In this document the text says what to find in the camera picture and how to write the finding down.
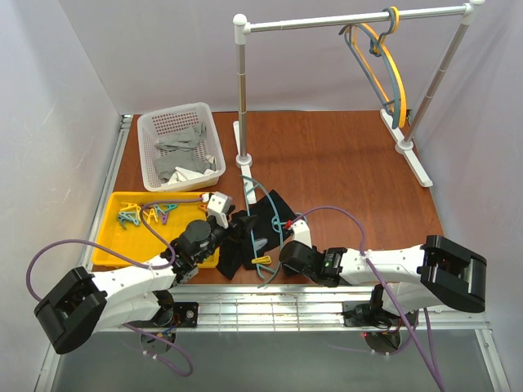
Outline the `white cloth in basket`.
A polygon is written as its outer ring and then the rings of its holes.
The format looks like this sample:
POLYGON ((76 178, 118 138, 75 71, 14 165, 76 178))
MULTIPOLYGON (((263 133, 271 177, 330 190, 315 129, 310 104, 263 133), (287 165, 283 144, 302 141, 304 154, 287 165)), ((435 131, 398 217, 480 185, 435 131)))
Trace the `white cloth in basket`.
POLYGON ((210 176, 212 174, 215 174, 216 172, 216 169, 213 170, 211 168, 206 169, 203 173, 201 173, 199 171, 191 171, 183 167, 175 167, 175 171, 173 172, 171 178, 168 180, 167 184, 172 185, 188 180, 195 180, 205 176, 210 176))

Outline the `black underwear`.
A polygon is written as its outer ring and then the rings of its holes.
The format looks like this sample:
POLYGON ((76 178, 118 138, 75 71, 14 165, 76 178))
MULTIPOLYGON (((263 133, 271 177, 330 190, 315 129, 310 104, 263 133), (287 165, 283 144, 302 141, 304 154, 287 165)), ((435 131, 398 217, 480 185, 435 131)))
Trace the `black underwear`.
POLYGON ((279 227, 296 217, 296 213, 284 201, 279 193, 273 189, 269 192, 279 218, 276 217, 272 204, 267 196, 249 207, 250 215, 255 216, 256 222, 253 229, 241 239, 228 238, 221 246, 217 270, 231 280, 241 265, 246 270, 254 270, 252 260, 256 256, 264 256, 267 252, 279 247, 279 240, 284 241, 290 232, 283 229, 282 237, 279 236, 279 227))

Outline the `aluminium rail frame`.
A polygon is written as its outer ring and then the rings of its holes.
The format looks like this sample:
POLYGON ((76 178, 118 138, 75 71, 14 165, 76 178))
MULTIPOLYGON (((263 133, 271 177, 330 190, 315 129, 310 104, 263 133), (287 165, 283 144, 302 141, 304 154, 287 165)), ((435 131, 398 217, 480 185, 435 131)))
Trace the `aluminium rail frame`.
MULTIPOLYGON (((440 231, 430 192, 419 186, 376 111, 280 111, 248 116, 253 174, 294 207, 351 207, 366 222, 368 242, 386 246, 440 231)), ((200 301, 200 332, 334 333, 342 330, 344 300, 369 296, 367 287, 327 289, 303 278, 278 277, 256 286, 241 270, 227 281, 204 270, 176 294, 200 301)))

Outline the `teal clothespin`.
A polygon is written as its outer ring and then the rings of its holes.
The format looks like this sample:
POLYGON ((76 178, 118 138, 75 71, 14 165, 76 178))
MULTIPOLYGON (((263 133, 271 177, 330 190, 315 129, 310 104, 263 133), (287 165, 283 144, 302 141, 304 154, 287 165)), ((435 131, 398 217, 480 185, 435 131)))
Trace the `teal clothespin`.
POLYGON ((123 229, 127 228, 127 224, 132 224, 135 226, 139 226, 141 224, 141 220, 136 212, 131 211, 120 211, 117 215, 117 220, 123 229))

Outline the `white metal clothes rack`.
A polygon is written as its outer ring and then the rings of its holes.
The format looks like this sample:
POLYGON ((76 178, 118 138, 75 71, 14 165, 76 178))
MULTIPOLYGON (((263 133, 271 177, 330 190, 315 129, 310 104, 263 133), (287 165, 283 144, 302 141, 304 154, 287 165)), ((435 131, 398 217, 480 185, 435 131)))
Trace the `white metal clothes rack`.
MULTIPOLYGON (((436 68, 434 77, 425 92, 421 103, 414 110, 414 112, 406 118, 406 123, 402 128, 392 127, 392 116, 387 114, 382 107, 380 116, 387 127, 391 137, 395 141, 396 152, 402 155, 405 161, 409 164, 418 183, 424 188, 433 186, 433 182, 426 170, 423 168, 418 156, 414 151, 414 133, 417 131, 423 116, 432 101, 445 73, 458 50, 458 46, 463 40, 465 33, 469 26, 475 20, 480 6, 484 3, 482 1, 467 1, 460 6, 453 7, 433 7, 400 11, 400 22, 402 20, 416 20, 422 18, 432 18, 439 16, 460 16, 461 20, 458 28, 451 39, 445 55, 440 64, 436 68)), ((373 28, 377 33, 381 33, 389 27, 389 16, 383 10, 374 13, 352 14, 346 16, 325 16, 316 18, 305 18, 296 20, 280 20, 266 23, 251 23, 247 16, 237 14, 233 18, 235 45, 237 54, 237 75, 239 86, 239 119, 233 122, 236 145, 238 154, 236 156, 236 164, 239 167, 243 183, 244 196, 246 203, 250 206, 257 202, 255 189, 259 186, 254 183, 251 174, 251 166, 253 164, 252 156, 248 153, 247 145, 247 92, 246 92, 246 43, 247 36, 251 33, 261 33, 270 31, 284 31, 292 29, 312 29, 319 27, 339 26, 341 28, 338 33, 344 37, 346 27, 349 25, 366 23, 373 28)))

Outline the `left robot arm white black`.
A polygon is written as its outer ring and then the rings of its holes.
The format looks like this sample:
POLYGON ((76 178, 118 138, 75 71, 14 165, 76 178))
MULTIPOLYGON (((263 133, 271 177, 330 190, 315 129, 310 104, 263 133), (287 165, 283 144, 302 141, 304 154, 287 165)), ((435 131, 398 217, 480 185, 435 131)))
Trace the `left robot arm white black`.
POLYGON ((68 354, 108 327, 173 319, 170 289, 191 280, 227 240, 248 237, 256 216, 236 216, 222 227, 216 217, 193 220, 154 258, 121 269, 89 273, 70 270, 39 300, 34 314, 57 354, 68 354))

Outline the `yellow plastic tray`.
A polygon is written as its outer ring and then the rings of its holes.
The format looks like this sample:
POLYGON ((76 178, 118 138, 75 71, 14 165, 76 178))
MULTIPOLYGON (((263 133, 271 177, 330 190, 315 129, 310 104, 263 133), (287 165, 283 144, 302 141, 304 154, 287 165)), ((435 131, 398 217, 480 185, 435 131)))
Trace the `yellow plastic tray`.
POLYGON ((206 218, 206 204, 198 200, 201 195, 201 192, 114 192, 107 202, 96 242, 134 261, 147 261, 167 249, 152 231, 170 242, 182 234, 191 221, 206 218), (141 210, 141 224, 127 224, 123 229, 117 220, 122 202, 137 203, 143 208, 153 203, 176 203, 178 208, 170 213, 166 225, 153 221, 147 224, 141 210))

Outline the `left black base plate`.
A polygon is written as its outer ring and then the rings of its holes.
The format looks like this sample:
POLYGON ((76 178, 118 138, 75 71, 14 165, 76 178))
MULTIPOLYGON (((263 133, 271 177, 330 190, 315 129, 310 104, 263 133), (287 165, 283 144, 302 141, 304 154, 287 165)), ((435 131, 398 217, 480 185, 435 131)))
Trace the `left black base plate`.
POLYGON ((133 321, 130 324, 139 328, 169 328, 196 327, 199 316, 198 302, 174 302, 162 306, 151 320, 133 321))

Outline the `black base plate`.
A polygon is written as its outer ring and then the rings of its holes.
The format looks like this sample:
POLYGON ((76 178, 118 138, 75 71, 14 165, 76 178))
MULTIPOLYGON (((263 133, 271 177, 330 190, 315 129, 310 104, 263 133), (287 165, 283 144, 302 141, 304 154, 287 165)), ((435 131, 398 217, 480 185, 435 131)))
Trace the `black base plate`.
POLYGON ((139 328, 169 328, 196 327, 199 316, 198 302, 174 302, 162 306, 151 320, 133 321, 130 324, 139 328))
POLYGON ((342 316, 346 326, 376 327, 387 329, 392 326, 391 317, 381 308, 369 303, 342 303, 342 316))

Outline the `white plastic laundry basket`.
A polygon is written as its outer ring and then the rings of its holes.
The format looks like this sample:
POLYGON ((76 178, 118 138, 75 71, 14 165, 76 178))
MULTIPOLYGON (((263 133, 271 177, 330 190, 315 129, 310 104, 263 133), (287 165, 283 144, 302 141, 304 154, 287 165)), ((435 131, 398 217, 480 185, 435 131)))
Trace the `white plastic laundry basket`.
POLYGON ((143 184, 150 192, 213 186, 226 170, 212 112, 203 102, 141 115, 137 136, 143 184))

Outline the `yellow plastic hanger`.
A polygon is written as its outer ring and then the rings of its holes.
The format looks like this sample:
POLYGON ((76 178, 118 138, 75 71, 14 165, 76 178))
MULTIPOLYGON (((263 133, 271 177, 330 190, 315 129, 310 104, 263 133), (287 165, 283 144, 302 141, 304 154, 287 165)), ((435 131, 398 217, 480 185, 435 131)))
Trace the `yellow plastic hanger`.
POLYGON ((362 68, 364 75, 369 80, 382 107, 385 109, 387 114, 392 116, 392 127, 402 128, 405 125, 407 118, 405 87, 396 62, 386 45, 387 37, 393 34, 399 26, 400 13, 396 7, 388 7, 385 8, 384 11, 388 14, 390 20, 387 30, 377 33, 366 23, 350 24, 346 27, 344 39, 346 45, 349 47, 351 53, 362 68), (385 92, 384 87, 378 80, 378 76, 373 71, 369 62, 365 58, 365 54, 359 47, 359 32, 364 33, 369 39, 369 54, 375 58, 381 59, 385 65, 391 81, 391 97, 389 97, 385 92))

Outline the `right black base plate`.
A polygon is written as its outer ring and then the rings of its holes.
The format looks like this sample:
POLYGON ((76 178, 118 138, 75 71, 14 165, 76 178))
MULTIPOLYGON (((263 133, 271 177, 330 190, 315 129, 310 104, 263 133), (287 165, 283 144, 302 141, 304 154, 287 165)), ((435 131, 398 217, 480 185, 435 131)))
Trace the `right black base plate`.
POLYGON ((387 329, 392 326, 391 317, 381 308, 369 303, 342 303, 342 316, 346 326, 376 327, 387 329))

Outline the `pale yellow clothespin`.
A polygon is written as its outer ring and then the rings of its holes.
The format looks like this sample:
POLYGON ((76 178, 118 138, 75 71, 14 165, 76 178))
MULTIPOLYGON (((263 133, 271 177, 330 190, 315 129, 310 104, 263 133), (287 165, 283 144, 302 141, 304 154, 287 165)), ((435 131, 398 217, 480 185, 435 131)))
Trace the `pale yellow clothespin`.
POLYGON ((140 213, 141 213, 142 208, 143 208, 143 206, 139 205, 137 203, 122 202, 119 212, 120 211, 136 212, 136 214, 140 218, 140 213))

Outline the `purple clothespin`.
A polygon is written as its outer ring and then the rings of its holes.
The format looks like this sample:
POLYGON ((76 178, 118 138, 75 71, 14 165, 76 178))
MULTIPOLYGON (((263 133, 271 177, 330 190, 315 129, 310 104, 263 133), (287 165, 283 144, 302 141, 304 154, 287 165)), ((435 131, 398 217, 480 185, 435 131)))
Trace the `purple clothespin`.
POLYGON ((142 208, 142 211, 147 224, 153 221, 166 225, 170 213, 177 208, 176 203, 153 203, 149 207, 142 208))

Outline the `grey cloth in basket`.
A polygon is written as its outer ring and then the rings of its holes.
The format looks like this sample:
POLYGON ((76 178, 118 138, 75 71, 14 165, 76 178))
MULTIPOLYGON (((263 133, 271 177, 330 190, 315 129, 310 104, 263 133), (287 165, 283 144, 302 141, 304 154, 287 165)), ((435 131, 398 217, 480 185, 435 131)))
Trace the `grey cloth in basket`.
POLYGON ((163 155, 154 160, 154 168, 160 180, 167 182, 175 167, 183 167, 191 171, 203 173, 212 164, 206 158, 197 155, 197 147, 207 136, 207 128, 203 123, 167 136, 161 137, 154 147, 163 155))

